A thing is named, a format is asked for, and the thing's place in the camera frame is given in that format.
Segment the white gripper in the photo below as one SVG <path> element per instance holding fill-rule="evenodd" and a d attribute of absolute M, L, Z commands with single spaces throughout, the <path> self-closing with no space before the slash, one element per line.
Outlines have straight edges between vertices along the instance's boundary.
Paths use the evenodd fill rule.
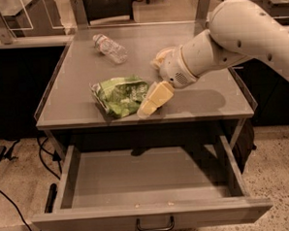
<path fill-rule="evenodd" d="M 155 70 L 160 70 L 160 76 L 164 81 L 154 82 L 149 88 L 137 111 L 141 119 L 153 115 L 158 108 L 172 99 L 175 88 L 185 88 L 198 79 L 186 67 L 181 46 L 161 49 L 150 64 Z"/>

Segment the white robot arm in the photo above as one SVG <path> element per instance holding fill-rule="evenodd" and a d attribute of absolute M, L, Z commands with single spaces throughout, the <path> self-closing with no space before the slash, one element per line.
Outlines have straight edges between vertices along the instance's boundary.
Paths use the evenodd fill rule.
<path fill-rule="evenodd" d="M 209 16 L 209 25 L 184 45 L 159 51 L 151 64 L 161 82 L 151 85 L 137 115 L 151 116 L 174 96 L 213 70 L 254 58 L 289 82 L 289 29 L 250 0 L 225 0 Z"/>

